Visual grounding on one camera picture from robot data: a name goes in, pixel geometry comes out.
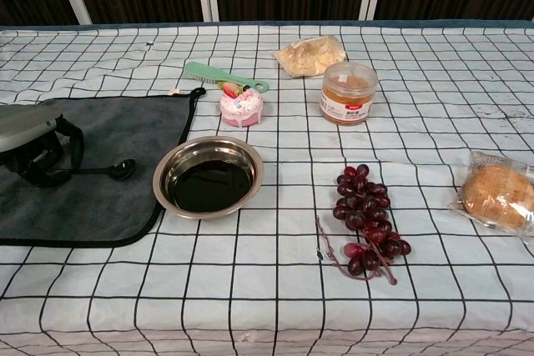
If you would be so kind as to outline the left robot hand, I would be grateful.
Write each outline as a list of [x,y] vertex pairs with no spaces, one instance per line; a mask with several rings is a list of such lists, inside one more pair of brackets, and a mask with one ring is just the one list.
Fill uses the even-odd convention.
[[[64,155],[61,134],[70,143],[71,168],[53,171]],[[52,106],[1,107],[1,164],[38,188],[56,188],[79,170],[83,131]]]

